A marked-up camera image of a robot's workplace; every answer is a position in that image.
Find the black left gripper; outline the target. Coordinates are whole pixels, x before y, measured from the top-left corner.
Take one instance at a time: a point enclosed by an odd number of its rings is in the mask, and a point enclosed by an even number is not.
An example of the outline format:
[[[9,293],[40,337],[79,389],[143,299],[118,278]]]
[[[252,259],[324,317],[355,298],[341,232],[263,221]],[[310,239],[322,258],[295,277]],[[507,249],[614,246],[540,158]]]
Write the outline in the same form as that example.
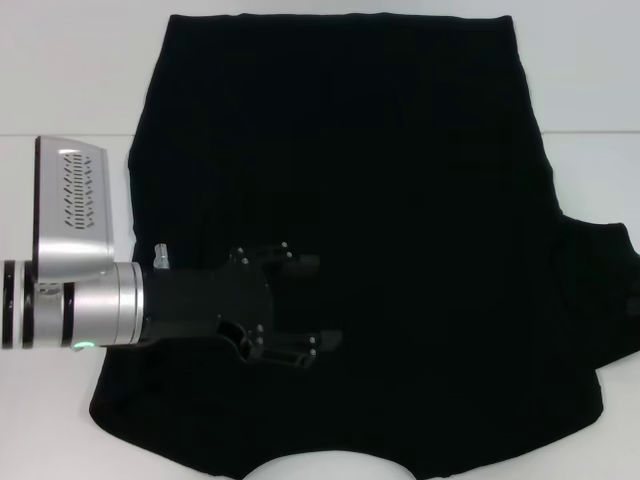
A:
[[[221,338],[242,359],[308,368],[343,340],[338,330],[275,333],[268,275],[315,275],[320,257],[287,243],[236,247],[216,270],[145,269],[142,342]]]

